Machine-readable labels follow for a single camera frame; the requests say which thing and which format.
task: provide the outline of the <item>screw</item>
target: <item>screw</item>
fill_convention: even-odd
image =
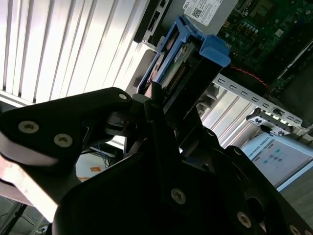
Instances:
[[[247,229],[251,228],[252,226],[251,221],[245,213],[243,213],[242,211],[238,212],[237,218],[240,221],[240,223],[242,223],[242,225],[244,225]]]
[[[185,194],[178,188],[174,188],[171,191],[171,196],[174,201],[176,201],[178,204],[185,204],[186,203],[186,196]]]
[[[68,148],[72,145],[73,139],[67,134],[57,134],[54,139],[54,143],[61,148]]]
[[[241,153],[240,153],[236,148],[234,148],[234,152],[235,152],[237,155],[241,155]]]
[[[127,96],[125,96],[124,94],[118,94],[118,96],[119,96],[121,99],[127,99]]]
[[[289,229],[292,232],[292,234],[294,234],[294,235],[301,235],[299,230],[295,226],[293,226],[292,224],[289,225]]]
[[[19,124],[19,130],[23,133],[34,134],[39,130],[39,125],[33,121],[22,121]]]
[[[304,234],[305,234],[305,235],[312,235],[308,230],[305,230],[305,231],[304,231]]]

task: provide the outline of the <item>label sticker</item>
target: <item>label sticker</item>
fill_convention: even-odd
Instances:
[[[185,15],[208,26],[223,0],[187,0],[183,5]]]
[[[90,167],[90,170],[91,170],[92,172],[101,172],[101,168],[98,167],[98,166],[96,166],[96,167]]]

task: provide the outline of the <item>red cable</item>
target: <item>red cable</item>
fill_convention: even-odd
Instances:
[[[248,72],[248,71],[245,71],[245,70],[243,70],[243,69],[237,68],[237,67],[235,67],[235,66],[230,66],[230,67],[231,67],[232,69],[237,70],[237,71],[246,73],[246,74],[250,75],[251,77],[254,77],[254,78],[257,79],[259,82],[261,82],[265,87],[268,87],[268,84],[265,83],[261,78],[257,77],[256,75],[254,75],[254,74],[252,74],[252,73],[250,73],[250,72]]]

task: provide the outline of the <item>blue drive tray handle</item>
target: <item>blue drive tray handle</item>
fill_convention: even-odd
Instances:
[[[160,83],[162,77],[164,76],[166,70],[168,69],[170,63],[174,60],[175,56],[179,52],[182,44],[185,44],[190,37],[194,37],[201,43],[201,48],[199,54],[214,63],[226,67],[230,63],[229,48],[226,47],[226,42],[218,38],[215,35],[205,35],[200,32],[185,16],[177,17],[176,21],[169,30],[164,42],[161,44],[158,52],[150,64],[147,72],[145,73],[143,79],[141,80],[137,93],[144,94],[144,89],[148,78],[158,60],[160,55],[166,50],[166,45],[171,40],[174,32],[178,29],[179,35],[170,49],[167,57],[165,58],[161,68],[158,71],[157,76],[153,80],[154,82]]]

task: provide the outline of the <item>motherboard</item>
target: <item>motherboard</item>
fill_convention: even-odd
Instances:
[[[312,0],[239,0],[218,36],[232,65],[268,84],[312,41]]]

